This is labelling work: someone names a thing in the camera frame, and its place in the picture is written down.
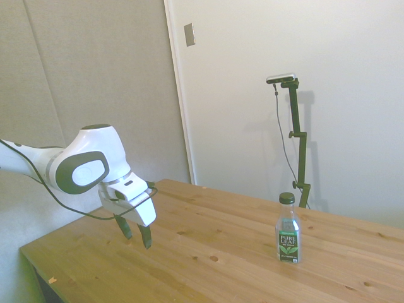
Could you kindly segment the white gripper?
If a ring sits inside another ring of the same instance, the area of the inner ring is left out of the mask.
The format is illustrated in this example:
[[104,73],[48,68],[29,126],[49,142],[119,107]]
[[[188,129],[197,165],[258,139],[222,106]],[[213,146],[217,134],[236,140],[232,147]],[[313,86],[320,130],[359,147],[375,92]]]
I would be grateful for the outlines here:
[[116,216],[115,220],[126,239],[132,238],[132,231],[127,220],[138,224],[143,245],[146,249],[152,246],[152,233],[150,224],[155,221],[157,215],[153,201],[148,193],[141,193],[131,201],[118,199],[112,201],[105,193],[98,190],[102,206]]

